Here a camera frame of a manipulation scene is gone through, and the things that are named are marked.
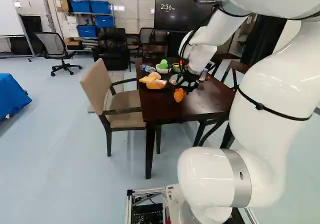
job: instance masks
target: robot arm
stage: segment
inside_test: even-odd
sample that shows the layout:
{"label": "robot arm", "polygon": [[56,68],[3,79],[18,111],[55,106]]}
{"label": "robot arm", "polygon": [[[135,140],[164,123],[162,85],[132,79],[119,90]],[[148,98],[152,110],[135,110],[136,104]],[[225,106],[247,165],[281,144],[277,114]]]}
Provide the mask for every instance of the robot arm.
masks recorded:
{"label": "robot arm", "polygon": [[[185,47],[182,58],[189,60],[188,70],[194,75],[199,75],[204,70],[216,53],[217,46],[224,44],[250,14],[230,0],[222,0],[220,8],[214,12],[208,25],[200,27]],[[182,48],[191,33],[183,38],[179,54],[182,53]]]}
{"label": "robot arm", "polygon": [[[229,123],[242,148],[194,147],[181,154],[180,187],[202,224],[223,223],[232,207],[265,207],[280,198],[289,147],[320,101],[320,0],[226,3],[231,9],[238,6],[233,10],[305,21],[290,43],[250,68],[235,94]],[[189,71],[202,71],[215,46],[225,42],[244,19],[218,10],[185,50]]]}

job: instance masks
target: monitor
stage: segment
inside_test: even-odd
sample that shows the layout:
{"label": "monitor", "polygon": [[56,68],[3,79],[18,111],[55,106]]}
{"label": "monitor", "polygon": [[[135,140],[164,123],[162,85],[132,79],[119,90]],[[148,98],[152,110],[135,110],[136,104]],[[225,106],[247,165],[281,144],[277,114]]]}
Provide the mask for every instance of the monitor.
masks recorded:
{"label": "monitor", "polygon": [[155,0],[154,29],[189,32],[210,15],[212,8],[211,4],[199,4],[194,0]]}

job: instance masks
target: beige upholstered chair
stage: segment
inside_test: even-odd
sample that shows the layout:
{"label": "beige upholstered chair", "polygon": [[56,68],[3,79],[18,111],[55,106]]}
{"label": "beige upholstered chair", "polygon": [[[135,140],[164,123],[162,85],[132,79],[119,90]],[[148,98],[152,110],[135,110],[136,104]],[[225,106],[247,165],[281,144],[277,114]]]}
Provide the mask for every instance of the beige upholstered chair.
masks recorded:
{"label": "beige upholstered chair", "polygon": [[[111,156],[112,132],[145,129],[139,91],[116,93],[114,89],[115,85],[136,81],[136,78],[131,78],[112,83],[101,58],[89,68],[80,81],[95,113],[104,126],[108,157]],[[109,90],[113,97],[109,110],[104,110],[105,98]]]}

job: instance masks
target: light blue floor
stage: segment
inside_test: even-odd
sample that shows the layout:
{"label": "light blue floor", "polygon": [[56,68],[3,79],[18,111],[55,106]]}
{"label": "light blue floor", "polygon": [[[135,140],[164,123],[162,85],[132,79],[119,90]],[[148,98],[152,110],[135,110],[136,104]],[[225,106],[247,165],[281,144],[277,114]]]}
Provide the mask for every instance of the light blue floor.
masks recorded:
{"label": "light blue floor", "polygon": [[[0,60],[0,73],[11,73],[33,100],[0,124],[1,224],[123,224],[127,189],[178,181],[178,157],[192,145],[198,124],[163,126],[161,154],[154,154],[152,178],[145,180],[145,132],[114,132],[112,157],[107,157],[103,126],[87,113],[89,102],[79,85],[93,60],[77,55],[70,63],[84,69],[51,77],[56,60]],[[134,75],[134,70],[124,73]],[[205,145],[219,147],[225,126]],[[254,210],[260,224],[319,222],[319,127],[315,114],[295,139],[286,192],[273,207]]]}

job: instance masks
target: plastic bottle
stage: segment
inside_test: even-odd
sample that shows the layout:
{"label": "plastic bottle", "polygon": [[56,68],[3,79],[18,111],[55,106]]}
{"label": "plastic bottle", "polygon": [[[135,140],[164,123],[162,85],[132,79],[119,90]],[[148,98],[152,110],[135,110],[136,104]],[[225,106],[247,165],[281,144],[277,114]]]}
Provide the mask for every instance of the plastic bottle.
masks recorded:
{"label": "plastic bottle", "polygon": [[203,70],[203,72],[201,73],[201,76],[200,76],[200,78],[199,78],[199,81],[200,81],[200,82],[203,82],[203,81],[206,79],[207,73],[208,73],[208,69],[205,68],[205,69]]}
{"label": "plastic bottle", "polygon": [[147,72],[147,73],[154,73],[157,71],[154,67],[149,65],[144,65],[144,64],[140,66],[140,69],[141,71]]}

